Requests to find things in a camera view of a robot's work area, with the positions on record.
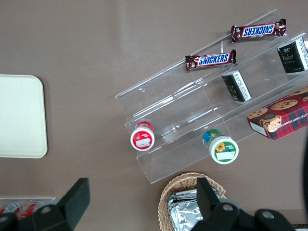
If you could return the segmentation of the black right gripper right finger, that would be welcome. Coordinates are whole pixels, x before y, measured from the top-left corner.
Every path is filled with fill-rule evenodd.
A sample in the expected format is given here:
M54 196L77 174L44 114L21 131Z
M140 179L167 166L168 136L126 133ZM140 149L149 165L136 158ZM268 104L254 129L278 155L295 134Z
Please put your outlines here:
M240 211L231 203L221 202L206 178L197 179L197 203L203 220L196 223L196 231L232 231Z

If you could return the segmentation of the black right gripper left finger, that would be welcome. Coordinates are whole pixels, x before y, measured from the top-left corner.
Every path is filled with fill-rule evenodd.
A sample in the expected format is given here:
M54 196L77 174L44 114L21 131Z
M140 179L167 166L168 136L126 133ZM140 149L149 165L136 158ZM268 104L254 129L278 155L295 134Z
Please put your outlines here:
M73 231L89 204L89 179L80 178L57 204L43 206L34 213L34 230Z

